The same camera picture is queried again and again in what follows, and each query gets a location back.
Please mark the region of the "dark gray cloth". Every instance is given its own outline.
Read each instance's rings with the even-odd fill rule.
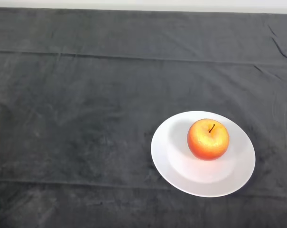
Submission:
[[[250,137],[236,193],[168,184],[150,143],[218,113]],[[287,15],[0,9],[0,228],[287,228]]]

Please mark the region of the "white plate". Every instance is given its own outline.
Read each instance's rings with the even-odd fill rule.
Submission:
[[[187,145],[189,128],[204,118],[221,122],[230,136],[226,153],[213,161],[196,158]],[[255,166],[254,148],[246,133],[233,121],[209,112],[185,112],[165,120],[153,136],[151,151],[163,178],[196,196],[218,197],[235,192],[249,180]]]

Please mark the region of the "red apple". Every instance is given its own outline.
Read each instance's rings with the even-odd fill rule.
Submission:
[[[187,144],[191,152],[203,160],[221,157],[227,151],[229,141],[227,129],[212,119],[198,120],[187,134]]]

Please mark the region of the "plate rim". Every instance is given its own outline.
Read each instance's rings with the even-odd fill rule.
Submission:
[[[224,194],[218,194],[218,195],[193,194],[192,192],[189,192],[189,191],[187,191],[187,190],[181,189],[180,187],[176,186],[176,185],[173,184],[171,181],[169,181],[169,180],[163,175],[163,173],[160,171],[160,168],[156,165],[156,163],[155,163],[155,158],[154,158],[153,152],[152,152],[152,147],[153,147],[153,143],[154,143],[154,141],[155,141],[155,139],[154,139],[155,137],[154,137],[154,136],[155,136],[155,134],[157,133],[157,131],[159,130],[159,128],[160,128],[167,120],[171,119],[171,118],[174,117],[174,116],[177,116],[177,115],[180,115],[180,114],[185,114],[185,113],[192,113],[192,112],[201,112],[201,113],[215,114],[215,115],[224,117],[224,118],[228,119],[229,121],[233,122],[234,124],[236,124],[234,121],[230,120],[229,118],[227,118],[227,117],[225,117],[225,116],[223,116],[223,115],[220,115],[220,114],[217,114],[217,113],[212,113],[212,112],[207,112],[207,111],[198,111],[198,110],[197,110],[197,111],[187,111],[187,112],[177,113],[177,114],[175,114],[175,115],[173,115],[173,116],[167,118],[167,119],[166,119],[165,121],[163,121],[163,122],[158,126],[158,128],[155,130],[155,132],[154,132],[154,134],[153,134],[152,141],[151,141],[151,156],[152,156],[152,160],[153,160],[153,163],[154,163],[154,165],[155,165],[157,171],[160,173],[160,175],[161,175],[169,184],[171,184],[172,186],[174,186],[174,187],[177,188],[178,190],[180,190],[180,191],[182,191],[182,192],[185,192],[185,193],[187,193],[187,194],[193,195],[193,196],[206,197],[206,198],[214,198],[214,197],[221,197],[221,196],[230,195],[230,194],[232,194],[232,193],[238,191],[238,190],[241,189],[241,188],[249,181],[249,179],[252,177],[253,172],[254,172],[254,170],[255,170],[255,165],[256,165],[256,154],[255,154],[254,145],[253,145],[251,139],[249,138],[249,136],[246,134],[246,132],[245,132],[240,126],[238,126],[238,124],[236,124],[236,125],[237,125],[239,128],[241,128],[241,130],[243,130],[243,132],[244,132],[244,133],[246,134],[246,136],[248,137],[250,143],[252,144],[253,152],[254,152],[254,166],[253,166],[253,169],[251,170],[250,174],[248,175],[247,179],[246,179],[246,180],[243,182],[243,184],[240,185],[237,189],[234,189],[234,190],[231,190],[231,191],[227,191],[227,192],[224,193]]]

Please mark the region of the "white wall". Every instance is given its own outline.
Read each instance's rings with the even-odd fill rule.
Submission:
[[[287,0],[0,0],[0,7],[287,13]]]

